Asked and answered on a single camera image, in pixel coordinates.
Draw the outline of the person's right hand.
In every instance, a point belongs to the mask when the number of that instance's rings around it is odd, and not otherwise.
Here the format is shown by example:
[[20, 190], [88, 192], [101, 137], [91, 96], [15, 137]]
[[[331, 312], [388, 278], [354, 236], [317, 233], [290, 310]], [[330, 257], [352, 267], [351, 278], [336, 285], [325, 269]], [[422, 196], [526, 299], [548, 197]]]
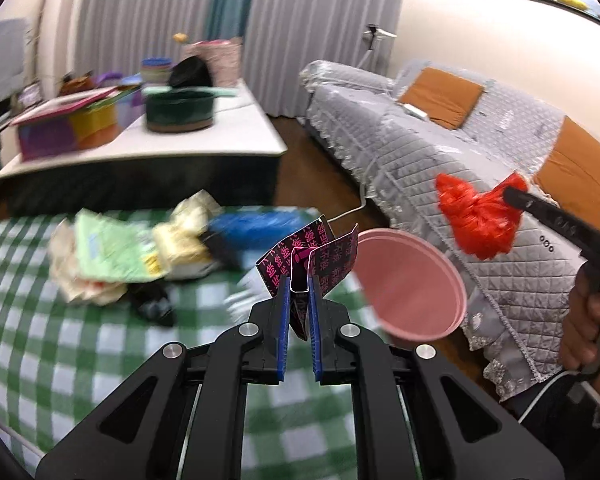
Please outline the person's right hand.
[[[578, 370], [597, 356], [596, 339], [600, 332], [600, 294], [590, 292], [588, 266], [580, 267], [570, 290], [569, 311], [562, 323], [559, 359], [566, 370]], [[600, 395], [600, 372], [593, 380]]]

